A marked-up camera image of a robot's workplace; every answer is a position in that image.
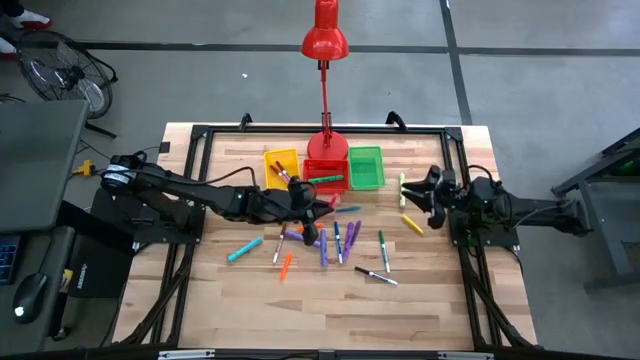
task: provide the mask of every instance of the shoe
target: shoe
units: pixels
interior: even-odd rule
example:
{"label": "shoe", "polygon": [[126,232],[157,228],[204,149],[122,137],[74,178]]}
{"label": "shoe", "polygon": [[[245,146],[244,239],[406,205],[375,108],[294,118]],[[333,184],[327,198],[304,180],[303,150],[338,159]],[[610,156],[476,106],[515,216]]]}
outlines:
{"label": "shoe", "polygon": [[48,17],[29,10],[25,10],[20,16],[9,17],[9,22],[16,29],[46,29],[53,24]]}
{"label": "shoe", "polygon": [[0,60],[18,60],[16,48],[3,38],[0,38]]}

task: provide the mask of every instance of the wooden table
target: wooden table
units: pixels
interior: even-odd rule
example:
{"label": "wooden table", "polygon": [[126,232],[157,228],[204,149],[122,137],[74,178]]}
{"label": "wooden table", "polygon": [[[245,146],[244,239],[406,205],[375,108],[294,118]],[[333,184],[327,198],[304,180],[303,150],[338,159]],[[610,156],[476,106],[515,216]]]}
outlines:
{"label": "wooden table", "polygon": [[[192,125],[167,124],[163,141],[171,142],[171,151],[161,154],[158,161],[165,169],[183,172]],[[462,132],[468,163],[482,165],[498,178],[487,127],[466,126]],[[398,206],[399,173],[404,172],[407,181],[415,181],[424,178],[430,165],[444,166],[439,139],[368,134],[346,138],[351,146],[380,146],[387,179],[379,191],[349,191],[341,197],[339,206],[361,205],[361,211],[330,214],[320,220],[331,224],[337,218],[343,236],[349,221],[362,220],[348,263],[338,264],[333,241],[328,242],[326,270],[320,266],[318,249],[285,241],[278,263],[273,265],[279,226],[227,222],[208,211],[191,270],[181,347],[472,349],[460,262],[450,245],[449,229],[430,229],[426,216],[410,202],[404,210]],[[302,166],[308,139],[308,134],[217,134],[208,178],[250,165],[256,170],[258,184],[264,187],[263,153],[295,147]],[[453,147],[452,158],[457,159]],[[471,173],[472,178],[477,175],[480,173]],[[220,185],[249,183],[248,174],[241,173]],[[425,230],[423,236],[402,222],[403,213]],[[353,270],[354,265],[360,265],[384,273],[379,229],[387,241],[389,277],[400,283],[397,287]],[[333,230],[328,234],[333,239]],[[264,238],[263,244],[235,263],[227,263],[230,253],[258,236]],[[518,263],[504,249],[486,250],[497,303],[523,336],[535,342]],[[167,246],[153,245],[135,257],[114,340],[131,333],[156,300],[166,251]],[[287,252],[293,253],[293,261],[286,281],[281,282],[279,273]],[[170,304],[163,336],[170,328],[172,308]],[[479,311],[488,339],[486,313],[482,306]]]}

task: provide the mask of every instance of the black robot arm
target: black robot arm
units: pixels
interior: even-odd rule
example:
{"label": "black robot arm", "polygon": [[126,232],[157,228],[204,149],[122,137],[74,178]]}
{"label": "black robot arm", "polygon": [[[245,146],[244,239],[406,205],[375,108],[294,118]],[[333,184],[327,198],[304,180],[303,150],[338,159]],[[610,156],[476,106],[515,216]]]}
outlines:
{"label": "black robot arm", "polygon": [[[244,169],[251,171],[253,177],[253,169]],[[205,205],[229,221],[255,225],[300,221],[307,245],[312,245],[318,237],[314,222],[333,211],[329,203],[315,199],[310,184],[297,177],[289,182],[288,191],[260,191],[257,185],[208,185],[215,181],[196,182],[173,174],[147,163],[146,154],[138,152],[113,156],[111,164],[102,173],[101,186],[111,194],[139,199],[160,213],[163,220],[175,224],[177,229],[190,226],[194,205],[189,202]],[[178,200],[165,194],[174,195]]]}
{"label": "black robot arm", "polygon": [[521,199],[507,192],[502,182],[477,177],[466,188],[456,185],[452,170],[431,166],[422,181],[402,184],[402,194],[423,212],[428,224],[441,228],[447,213],[456,214],[456,224],[470,232],[491,228],[513,229],[520,225],[550,226],[576,236],[588,233],[586,213],[578,200]]}

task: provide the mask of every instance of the concrete floor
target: concrete floor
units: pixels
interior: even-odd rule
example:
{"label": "concrete floor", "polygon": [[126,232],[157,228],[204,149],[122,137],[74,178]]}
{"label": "concrete floor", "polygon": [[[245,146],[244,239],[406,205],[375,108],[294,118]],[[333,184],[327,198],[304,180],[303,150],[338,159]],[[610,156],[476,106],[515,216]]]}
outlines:
{"label": "concrete floor", "polygon": [[[77,40],[299,44],[311,0],[25,0]],[[450,0],[459,46],[639,48],[634,0]],[[437,0],[344,0],[351,45],[446,46]],[[315,122],[316,64],[298,53],[92,51],[118,70],[110,112],[96,123],[119,134],[83,138],[106,154],[157,145],[169,121]],[[640,125],[638,57],[461,56],[473,123],[490,128],[507,188],[552,198],[549,189]],[[335,122],[379,123],[390,110],[410,124],[461,124],[446,54],[354,53],[331,65]],[[0,64],[0,93],[38,101],[14,64]],[[85,151],[98,167],[106,160]],[[67,199],[90,206],[97,179],[73,179]],[[525,282],[542,346],[640,356],[637,288],[587,295],[607,275],[596,239],[520,228]],[[113,304],[102,304],[105,309]],[[109,311],[87,311],[78,344],[96,344]]]}

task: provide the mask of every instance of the lamp base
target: lamp base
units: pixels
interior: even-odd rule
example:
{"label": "lamp base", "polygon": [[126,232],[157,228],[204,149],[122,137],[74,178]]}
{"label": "lamp base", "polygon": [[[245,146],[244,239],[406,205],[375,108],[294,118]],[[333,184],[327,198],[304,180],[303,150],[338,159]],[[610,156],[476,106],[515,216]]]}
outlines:
{"label": "lamp base", "polygon": [[307,145],[309,159],[344,160],[347,158],[348,151],[347,139],[335,131],[331,132],[329,146],[324,146],[324,133],[321,132],[313,134]]}

